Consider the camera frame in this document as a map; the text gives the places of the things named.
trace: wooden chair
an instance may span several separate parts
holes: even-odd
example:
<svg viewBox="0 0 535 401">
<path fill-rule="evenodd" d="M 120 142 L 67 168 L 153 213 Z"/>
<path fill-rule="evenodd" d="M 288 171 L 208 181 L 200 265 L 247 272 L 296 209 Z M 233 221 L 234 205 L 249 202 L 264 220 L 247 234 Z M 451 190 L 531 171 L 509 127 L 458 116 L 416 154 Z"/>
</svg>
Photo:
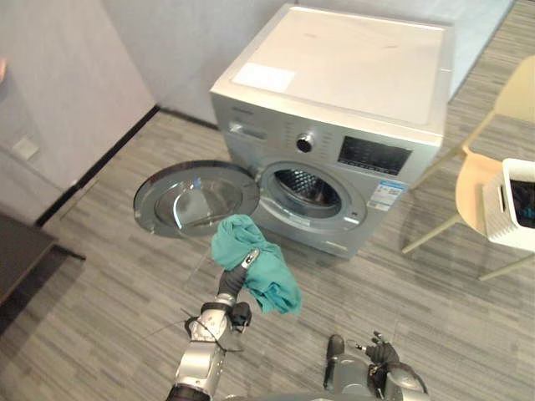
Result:
<svg viewBox="0 0 535 401">
<path fill-rule="evenodd" d="M 509 78 L 503 87 L 502 92 L 498 95 L 494 103 L 494 108 L 472 133 L 459 145 L 442 156 L 413 184 L 412 190 L 437 171 L 447 160 L 457 155 L 463 158 L 461 171 L 456 182 L 457 213 L 437 228 L 403 248 L 401 250 L 403 253 L 412 251 L 455 223 L 463 222 L 473 230 L 487 236 L 485 216 L 483 214 L 482 186 L 502 169 L 502 162 L 476 154 L 469 149 L 469 146 L 497 114 L 535 124 L 535 56 L 524 59 L 518 65 L 511 78 Z M 489 278 L 524 266 L 529 261 L 532 264 L 535 263 L 535 256 L 528 256 L 521 261 L 517 261 L 478 278 L 479 280 L 488 280 Z"/>
</svg>

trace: silver washing machine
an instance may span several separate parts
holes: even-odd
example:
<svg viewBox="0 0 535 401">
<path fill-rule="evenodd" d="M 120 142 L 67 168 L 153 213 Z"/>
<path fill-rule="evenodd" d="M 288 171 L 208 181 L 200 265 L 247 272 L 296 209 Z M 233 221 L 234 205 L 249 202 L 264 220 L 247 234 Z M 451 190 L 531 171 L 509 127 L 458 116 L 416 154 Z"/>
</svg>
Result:
<svg viewBox="0 0 535 401">
<path fill-rule="evenodd" d="M 447 26 L 283 6 L 211 89 L 233 163 L 156 173 L 136 220 L 197 236 L 246 213 L 351 257 L 441 146 L 452 44 Z"/>
</svg>

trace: washing machine door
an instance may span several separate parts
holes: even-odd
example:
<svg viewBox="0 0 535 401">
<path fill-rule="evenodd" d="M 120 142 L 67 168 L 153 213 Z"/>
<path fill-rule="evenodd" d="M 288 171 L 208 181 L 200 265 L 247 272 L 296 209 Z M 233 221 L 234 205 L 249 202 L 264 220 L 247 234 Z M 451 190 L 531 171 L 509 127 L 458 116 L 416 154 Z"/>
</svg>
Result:
<svg viewBox="0 0 535 401">
<path fill-rule="evenodd" d="M 140 226 L 159 236 L 207 236 L 234 214 L 251 214 L 259 201 L 253 177 L 219 160 L 187 161 L 163 169 L 143 183 L 134 198 Z"/>
</svg>

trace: white plastic basket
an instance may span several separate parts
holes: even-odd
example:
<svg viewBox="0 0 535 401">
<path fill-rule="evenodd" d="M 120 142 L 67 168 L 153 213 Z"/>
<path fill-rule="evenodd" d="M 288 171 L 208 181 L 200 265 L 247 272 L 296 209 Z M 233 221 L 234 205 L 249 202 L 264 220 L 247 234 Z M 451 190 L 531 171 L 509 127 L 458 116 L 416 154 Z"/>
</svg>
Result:
<svg viewBox="0 0 535 401">
<path fill-rule="evenodd" d="M 535 162 L 505 159 L 502 171 L 483 186 L 483 206 L 489 241 L 535 251 L 535 229 L 518 224 L 511 180 L 535 182 Z"/>
</svg>

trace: green cloth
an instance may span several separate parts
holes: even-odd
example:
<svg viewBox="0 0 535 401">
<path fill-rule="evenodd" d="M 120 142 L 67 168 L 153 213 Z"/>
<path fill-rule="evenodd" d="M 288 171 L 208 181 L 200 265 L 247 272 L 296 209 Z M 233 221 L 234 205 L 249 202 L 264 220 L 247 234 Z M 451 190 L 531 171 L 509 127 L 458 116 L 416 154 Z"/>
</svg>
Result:
<svg viewBox="0 0 535 401">
<path fill-rule="evenodd" d="M 245 288 L 257 299 L 262 312 L 298 313 L 301 291 L 286 266 L 283 253 L 277 245 L 266 241 L 251 217 L 226 218 L 219 223 L 211 239 L 211 257 L 225 270 L 240 265 L 254 248 L 260 250 L 260 255 L 248 269 Z"/>
</svg>

